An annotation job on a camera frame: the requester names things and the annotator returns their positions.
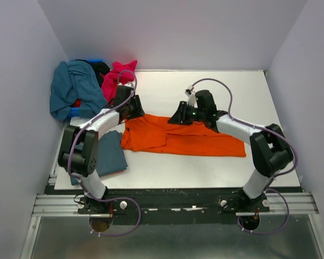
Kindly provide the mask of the orange t shirt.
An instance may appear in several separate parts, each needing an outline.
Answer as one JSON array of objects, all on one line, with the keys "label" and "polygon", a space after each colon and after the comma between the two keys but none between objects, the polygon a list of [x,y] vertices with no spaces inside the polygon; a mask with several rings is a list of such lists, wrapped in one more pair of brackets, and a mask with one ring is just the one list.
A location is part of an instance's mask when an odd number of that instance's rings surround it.
[{"label": "orange t shirt", "polygon": [[168,117],[146,114],[125,121],[121,147],[134,152],[192,156],[246,157],[244,142],[204,124],[168,124]]}]

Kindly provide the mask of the grey blue t shirt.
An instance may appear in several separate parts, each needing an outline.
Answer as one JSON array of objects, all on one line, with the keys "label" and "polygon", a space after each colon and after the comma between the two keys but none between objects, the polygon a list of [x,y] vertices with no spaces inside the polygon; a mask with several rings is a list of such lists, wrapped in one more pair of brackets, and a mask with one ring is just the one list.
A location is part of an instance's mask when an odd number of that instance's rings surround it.
[{"label": "grey blue t shirt", "polygon": [[113,173],[122,172],[127,169],[121,139],[123,134],[118,131],[109,131],[99,140],[95,141],[90,151],[89,165],[86,169],[93,169],[99,176],[106,176]]}]

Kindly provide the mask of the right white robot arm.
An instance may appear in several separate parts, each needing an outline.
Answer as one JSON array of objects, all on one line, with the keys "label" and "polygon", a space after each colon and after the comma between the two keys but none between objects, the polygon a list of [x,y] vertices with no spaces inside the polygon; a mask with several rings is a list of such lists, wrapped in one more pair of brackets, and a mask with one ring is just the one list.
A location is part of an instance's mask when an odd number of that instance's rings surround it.
[{"label": "right white robot arm", "polygon": [[234,199],[233,207],[246,212],[252,210],[275,173],[294,159],[281,128],[277,124],[253,126],[239,122],[228,111],[217,109],[208,90],[194,92],[191,88],[186,90],[186,95],[188,100],[179,103],[175,114],[168,120],[169,124],[190,126],[193,122],[201,122],[216,133],[227,134],[250,145],[254,171]]}]

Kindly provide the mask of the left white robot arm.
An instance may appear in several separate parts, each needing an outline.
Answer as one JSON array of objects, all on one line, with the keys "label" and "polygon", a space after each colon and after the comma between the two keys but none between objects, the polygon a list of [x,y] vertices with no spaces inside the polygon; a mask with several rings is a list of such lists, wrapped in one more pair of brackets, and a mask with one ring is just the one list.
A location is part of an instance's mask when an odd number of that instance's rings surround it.
[{"label": "left white robot arm", "polygon": [[136,88],[119,85],[113,104],[107,104],[97,115],[79,126],[68,125],[63,133],[58,154],[58,165],[76,179],[85,196],[91,198],[90,206],[97,213],[108,209],[108,188],[95,172],[99,139],[124,120],[144,115]]}]

